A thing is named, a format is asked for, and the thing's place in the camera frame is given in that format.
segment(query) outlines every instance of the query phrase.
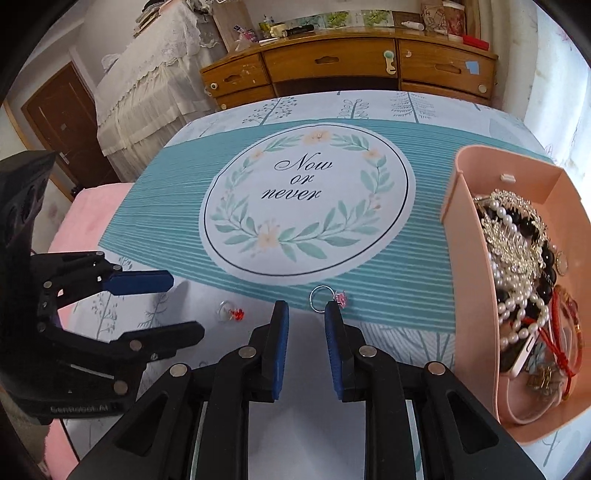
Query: jewelry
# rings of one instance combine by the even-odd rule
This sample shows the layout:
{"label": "jewelry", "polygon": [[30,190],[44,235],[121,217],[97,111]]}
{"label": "jewelry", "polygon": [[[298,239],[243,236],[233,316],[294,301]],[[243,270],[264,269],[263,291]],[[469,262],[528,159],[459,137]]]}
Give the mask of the jewelry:
{"label": "jewelry", "polygon": [[543,396],[555,395],[560,389],[564,378],[556,364],[538,365],[537,372],[530,375],[527,385],[539,391]]}
{"label": "jewelry", "polygon": [[[556,282],[552,250],[557,247],[548,242],[547,227],[531,203],[517,194],[495,190],[475,197],[474,203],[488,245],[499,325],[510,320],[513,330],[499,339],[504,351],[550,320],[547,303]],[[523,325],[526,317],[537,320]]]}
{"label": "jewelry", "polygon": [[[573,377],[578,373],[577,371],[573,371],[571,369],[570,366],[570,362],[569,362],[569,358],[567,357],[566,353],[563,350],[563,346],[562,346],[562,341],[561,341],[561,333],[560,333],[560,316],[558,313],[558,306],[560,303],[560,293],[566,293],[564,291],[564,289],[562,289],[560,286],[558,288],[554,289],[554,293],[552,295],[552,317],[551,317],[551,322],[550,322],[550,331],[552,333],[552,338],[550,338],[550,335],[543,329],[539,329],[540,332],[540,337],[542,338],[542,340],[544,341],[544,343],[548,346],[548,348],[550,349],[550,351],[552,351],[552,353],[554,354],[554,358],[556,359],[556,365],[557,368],[560,369],[560,372],[567,377],[567,383],[566,383],[566,389],[564,390],[564,394],[562,395],[562,400],[567,400],[569,395],[570,395],[570,387],[572,385],[572,379]],[[529,323],[531,325],[533,325],[533,320],[532,319],[526,319],[525,320],[526,323]],[[581,335],[581,338],[579,339],[578,336],[578,331],[577,331],[577,347],[579,348],[579,351],[577,353],[577,361],[575,362],[575,365],[578,365],[578,368],[580,368],[580,364],[578,364],[578,362],[582,361],[582,355],[583,355],[583,345],[581,345],[583,338]]]}
{"label": "jewelry", "polygon": [[541,255],[547,240],[546,225],[531,203],[513,192],[495,190],[488,198],[475,198],[475,205],[491,252],[512,273],[530,280],[539,277],[544,268]]}
{"label": "jewelry", "polygon": [[244,318],[244,311],[237,308],[231,301],[225,300],[221,302],[217,309],[217,316],[222,322],[227,322],[228,320],[240,322]]}
{"label": "jewelry", "polygon": [[[574,330],[574,334],[576,336],[576,343],[573,342],[573,346],[576,345],[577,355],[574,359],[574,362],[570,362],[570,358],[568,358],[568,368],[570,372],[575,376],[581,370],[581,364],[583,363],[583,350],[585,347],[584,339],[583,339],[583,332],[581,331],[581,324],[579,320],[579,307],[577,302],[574,301],[571,296],[568,294],[566,289],[561,285],[556,285],[554,288],[554,296],[552,298],[552,315],[558,318],[557,327],[560,327],[560,314],[562,314],[572,325],[572,329]],[[564,392],[563,399],[567,400],[569,397],[570,391],[570,380],[567,383],[567,389]]]}
{"label": "jewelry", "polygon": [[316,308],[314,308],[314,304],[312,303],[314,293],[316,293],[316,291],[321,288],[326,288],[330,291],[330,293],[332,294],[333,300],[339,304],[340,308],[344,309],[347,306],[347,295],[345,294],[344,291],[343,292],[335,292],[328,285],[318,285],[314,290],[312,290],[310,292],[310,307],[312,308],[312,310],[314,310],[317,313],[324,313],[324,310],[317,310]]}
{"label": "jewelry", "polygon": [[556,271],[558,272],[558,275],[564,277],[566,272],[569,270],[569,262],[566,260],[566,255],[564,252],[556,253],[556,260],[554,260],[554,263],[556,265]]}

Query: drawer handle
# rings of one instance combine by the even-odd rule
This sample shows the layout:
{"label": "drawer handle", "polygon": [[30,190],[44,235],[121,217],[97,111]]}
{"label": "drawer handle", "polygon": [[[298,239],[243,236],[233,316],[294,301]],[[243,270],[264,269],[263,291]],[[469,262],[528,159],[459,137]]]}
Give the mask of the drawer handle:
{"label": "drawer handle", "polygon": [[240,80],[240,75],[230,75],[227,78],[224,78],[224,82],[226,83],[230,83],[230,82],[237,82],[238,80]]}
{"label": "drawer handle", "polygon": [[386,59],[386,73],[388,73],[389,75],[396,75],[396,65],[394,65],[394,52],[392,50],[385,50],[384,58]]}
{"label": "drawer handle", "polygon": [[462,73],[462,71],[458,67],[448,65],[447,63],[436,63],[435,69],[441,70],[442,72],[455,73],[456,75],[460,75]]}
{"label": "drawer handle", "polygon": [[337,63],[338,61],[338,57],[322,57],[321,59],[315,59],[315,62],[318,65],[322,65],[325,63]]}

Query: blue sticky note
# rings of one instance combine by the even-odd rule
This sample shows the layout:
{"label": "blue sticky note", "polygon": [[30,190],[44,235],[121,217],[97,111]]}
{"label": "blue sticky note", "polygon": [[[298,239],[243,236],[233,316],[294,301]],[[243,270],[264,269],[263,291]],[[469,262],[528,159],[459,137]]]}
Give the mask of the blue sticky note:
{"label": "blue sticky note", "polygon": [[467,61],[466,68],[470,70],[472,75],[480,75],[480,65],[477,61]]}

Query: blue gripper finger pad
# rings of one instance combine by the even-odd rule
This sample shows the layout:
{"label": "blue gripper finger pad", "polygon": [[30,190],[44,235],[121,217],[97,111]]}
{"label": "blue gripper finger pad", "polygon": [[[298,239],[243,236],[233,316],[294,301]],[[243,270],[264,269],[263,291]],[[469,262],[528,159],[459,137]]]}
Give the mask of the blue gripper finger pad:
{"label": "blue gripper finger pad", "polygon": [[287,334],[290,329],[290,310],[287,303],[283,303],[280,317],[280,329],[277,337],[277,355],[275,356],[273,375],[273,400],[279,399],[283,387],[283,372],[285,371],[285,355],[287,354]]}
{"label": "blue gripper finger pad", "polygon": [[113,273],[103,282],[103,289],[113,295],[137,295],[169,291],[174,285],[173,276],[166,270]]}
{"label": "blue gripper finger pad", "polygon": [[324,332],[326,334],[326,345],[329,349],[330,372],[333,377],[333,387],[339,400],[343,400],[343,365],[339,353],[339,347],[336,341],[335,322],[341,321],[335,318],[332,310],[324,310]]}

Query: red string bracelet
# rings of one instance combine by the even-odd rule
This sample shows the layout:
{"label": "red string bracelet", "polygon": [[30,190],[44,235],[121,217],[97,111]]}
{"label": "red string bracelet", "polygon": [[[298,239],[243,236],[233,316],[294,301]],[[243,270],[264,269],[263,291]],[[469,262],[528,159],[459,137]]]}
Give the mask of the red string bracelet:
{"label": "red string bracelet", "polygon": [[585,348],[583,332],[581,331],[581,324],[579,320],[579,306],[562,286],[556,285],[555,290],[558,290],[558,294],[560,296],[561,312],[563,316],[572,324],[572,328],[577,338],[577,356],[574,360],[574,365],[571,366],[571,370],[576,375],[581,370],[581,365],[583,363],[583,350]]}
{"label": "red string bracelet", "polygon": [[[558,315],[558,303],[560,301],[559,297],[559,292],[557,291],[557,289],[554,289],[554,293],[552,295],[552,315],[550,317],[550,328],[552,328],[552,333],[554,335],[554,339],[556,341],[556,344],[552,343],[552,340],[550,339],[548,333],[543,329],[543,328],[539,328],[539,333],[540,336],[542,338],[542,340],[544,341],[544,343],[548,346],[548,348],[550,349],[550,351],[552,351],[552,353],[554,354],[554,357],[556,358],[556,365],[558,365],[558,368],[560,368],[567,376],[568,380],[566,383],[566,389],[564,390],[564,394],[563,394],[563,400],[567,400],[570,394],[570,387],[572,384],[572,379],[573,377],[576,375],[569,366],[569,359],[566,356],[566,354],[562,351],[561,348],[561,332],[560,332],[560,316]],[[524,323],[526,324],[532,324],[535,323],[535,320],[526,317],[524,319]]]}

